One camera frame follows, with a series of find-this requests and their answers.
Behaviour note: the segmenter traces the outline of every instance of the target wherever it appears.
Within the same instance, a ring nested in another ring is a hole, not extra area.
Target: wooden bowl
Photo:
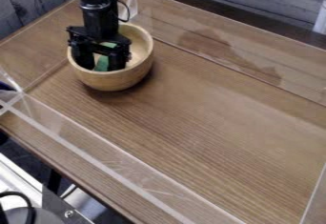
[[[153,42],[149,33],[132,24],[120,25],[120,33],[132,41],[132,59],[123,70],[91,71],[81,68],[72,59],[71,47],[68,47],[68,62],[79,80],[99,91],[112,92],[132,87],[144,78],[152,65]]]

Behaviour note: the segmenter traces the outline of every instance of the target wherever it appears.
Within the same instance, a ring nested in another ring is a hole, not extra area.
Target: screw
[[[67,211],[65,212],[65,218],[72,218],[73,216],[73,211]]]

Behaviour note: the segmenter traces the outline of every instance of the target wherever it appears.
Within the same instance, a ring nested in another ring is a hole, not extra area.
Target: bowl rim
[[[129,70],[133,70],[136,67],[139,67],[144,63],[144,61],[148,59],[148,57],[149,57],[149,55],[152,53],[152,47],[153,47],[153,40],[152,40],[152,37],[149,35],[149,32],[145,29],[143,29],[141,27],[139,27],[137,25],[133,25],[131,23],[124,23],[124,24],[121,24],[121,26],[128,26],[128,27],[132,27],[132,28],[137,29],[148,37],[148,39],[149,39],[149,42],[148,42],[149,48],[147,49],[147,53],[144,55],[144,59],[141,59],[133,66],[127,67],[127,68],[124,68],[121,70],[117,70],[117,71],[92,71],[92,70],[84,69],[83,67],[80,67],[76,64],[76,62],[75,62],[75,60],[72,58],[72,55],[71,55],[71,47],[68,47],[68,62],[71,63],[71,65],[77,70],[80,70],[81,72],[88,73],[88,74],[108,75],[108,74],[117,74],[117,73],[123,73],[123,72],[127,72]]]

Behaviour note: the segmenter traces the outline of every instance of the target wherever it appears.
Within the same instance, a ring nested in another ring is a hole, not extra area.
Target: green object
[[[101,43],[100,45],[108,47],[108,48],[115,48],[117,44],[115,43]],[[95,66],[95,71],[108,71],[108,66],[109,66],[109,59],[107,56],[100,55],[96,61],[96,66]]]

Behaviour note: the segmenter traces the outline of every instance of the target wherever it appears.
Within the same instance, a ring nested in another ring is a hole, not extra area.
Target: wooden table
[[[0,43],[25,92],[2,130],[136,223],[299,223],[326,161],[324,50],[172,0],[139,12],[155,64],[123,92],[71,73],[77,0]]]

